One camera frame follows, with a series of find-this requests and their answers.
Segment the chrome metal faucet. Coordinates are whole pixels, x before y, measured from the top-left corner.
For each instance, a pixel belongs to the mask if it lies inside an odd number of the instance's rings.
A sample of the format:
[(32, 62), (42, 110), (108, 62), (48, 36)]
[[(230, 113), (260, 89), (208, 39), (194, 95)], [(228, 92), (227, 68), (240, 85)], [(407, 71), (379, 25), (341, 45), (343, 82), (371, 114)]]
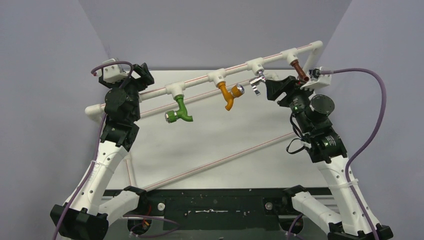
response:
[(249, 80), (249, 84), (256, 96), (259, 96), (261, 94), (258, 89), (258, 85), (265, 82), (266, 82), (266, 77), (264, 75), (264, 70), (259, 70), (256, 73), (255, 77)]

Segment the white pvc pipe frame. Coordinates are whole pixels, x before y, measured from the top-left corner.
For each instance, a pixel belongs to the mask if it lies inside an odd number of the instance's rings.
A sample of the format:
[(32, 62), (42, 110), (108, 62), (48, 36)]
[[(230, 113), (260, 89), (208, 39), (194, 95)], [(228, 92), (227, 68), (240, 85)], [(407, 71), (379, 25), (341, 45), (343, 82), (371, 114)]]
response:
[[(139, 93), (136, 140), (106, 188), (323, 186), (322, 177), (304, 153), (286, 153), (295, 137), (290, 110), (267, 100), (264, 83), (257, 86), (258, 96), (249, 84), (261, 68), (274, 80), (296, 76), (289, 62), (296, 59), (304, 69), (312, 67), (322, 50), (322, 41), (315, 41), (217, 70), (154, 70), (155, 83)], [(244, 87), (230, 111), (217, 88), (222, 81), (227, 90), (236, 84)], [(165, 113), (179, 109), (174, 100), (177, 95), (184, 95), (193, 122), (166, 122)]]

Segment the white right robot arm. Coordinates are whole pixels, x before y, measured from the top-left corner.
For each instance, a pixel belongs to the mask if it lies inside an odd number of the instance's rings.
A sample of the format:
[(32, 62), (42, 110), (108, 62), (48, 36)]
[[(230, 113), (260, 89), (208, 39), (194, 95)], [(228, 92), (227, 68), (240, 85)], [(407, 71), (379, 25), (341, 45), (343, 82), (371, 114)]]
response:
[(394, 234), (372, 213), (360, 192), (358, 181), (348, 166), (349, 157), (329, 115), (334, 101), (323, 94), (305, 90), (294, 76), (265, 80), (266, 96), (291, 110), (290, 122), (312, 164), (322, 174), (337, 211), (316, 200), (306, 188), (297, 185), (285, 190), (282, 209), (308, 217), (330, 240), (388, 240)]

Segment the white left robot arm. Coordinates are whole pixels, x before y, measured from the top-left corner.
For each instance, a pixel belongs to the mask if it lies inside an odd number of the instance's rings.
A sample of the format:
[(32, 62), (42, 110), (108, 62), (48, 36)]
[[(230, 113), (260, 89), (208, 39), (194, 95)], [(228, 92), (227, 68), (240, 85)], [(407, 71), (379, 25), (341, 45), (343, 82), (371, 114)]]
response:
[(104, 115), (100, 119), (97, 152), (73, 191), (62, 204), (54, 205), (50, 217), (55, 224), (52, 239), (58, 235), (74, 240), (102, 240), (109, 228), (108, 213), (100, 212), (101, 199), (119, 163), (129, 153), (139, 132), (140, 92), (155, 80), (144, 62), (130, 64), (129, 73), (112, 79), (106, 76), (111, 62), (95, 67), (99, 83), (109, 90), (104, 97)]

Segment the brown plastic faucet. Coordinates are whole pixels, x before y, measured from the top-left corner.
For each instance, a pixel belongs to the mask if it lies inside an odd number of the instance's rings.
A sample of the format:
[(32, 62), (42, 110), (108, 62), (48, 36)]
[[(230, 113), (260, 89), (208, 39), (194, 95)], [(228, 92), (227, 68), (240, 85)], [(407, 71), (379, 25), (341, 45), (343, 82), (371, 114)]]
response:
[(305, 73), (305, 71), (302, 69), (302, 67), (299, 64), (299, 61), (297, 59), (293, 60), (290, 65), (295, 69), (296, 73), (298, 74), (297, 79), (303, 83), (306, 83), (309, 81), (309, 77)]

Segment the orange plastic faucet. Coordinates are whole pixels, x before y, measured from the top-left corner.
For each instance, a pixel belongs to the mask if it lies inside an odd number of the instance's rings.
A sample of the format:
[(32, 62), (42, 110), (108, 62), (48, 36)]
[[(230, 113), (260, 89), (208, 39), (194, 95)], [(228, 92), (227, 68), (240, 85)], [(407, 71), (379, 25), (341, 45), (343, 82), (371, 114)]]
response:
[(230, 111), (234, 105), (234, 99), (241, 97), (245, 93), (245, 89), (241, 84), (235, 84), (230, 90), (227, 90), (226, 82), (219, 82), (216, 87), (221, 91), (226, 101), (225, 109)]

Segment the green plastic faucet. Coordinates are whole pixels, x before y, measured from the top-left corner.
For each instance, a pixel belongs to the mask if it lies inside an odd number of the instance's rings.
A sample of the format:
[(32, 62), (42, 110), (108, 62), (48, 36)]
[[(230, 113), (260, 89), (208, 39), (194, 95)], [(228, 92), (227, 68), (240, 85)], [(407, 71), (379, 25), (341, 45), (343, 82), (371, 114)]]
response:
[(179, 94), (174, 97), (175, 102), (178, 105), (178, 110), (169, 110), (165, 113), (165, 121), (169, 124), (175, 123), (177, 120), (183, 120), (185, 122), (193, 122), (194, 119), (188, 114), (188, 110), (184, 103), (184, 95)]

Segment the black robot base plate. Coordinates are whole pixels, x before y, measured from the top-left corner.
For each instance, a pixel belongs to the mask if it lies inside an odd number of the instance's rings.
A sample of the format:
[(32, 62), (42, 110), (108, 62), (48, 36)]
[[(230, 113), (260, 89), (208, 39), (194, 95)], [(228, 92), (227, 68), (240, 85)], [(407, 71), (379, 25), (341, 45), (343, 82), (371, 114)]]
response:
[(288, 230), (300, 214), (284, 188), (156, 189), (125, 215), (164, 217), (164, 230)]

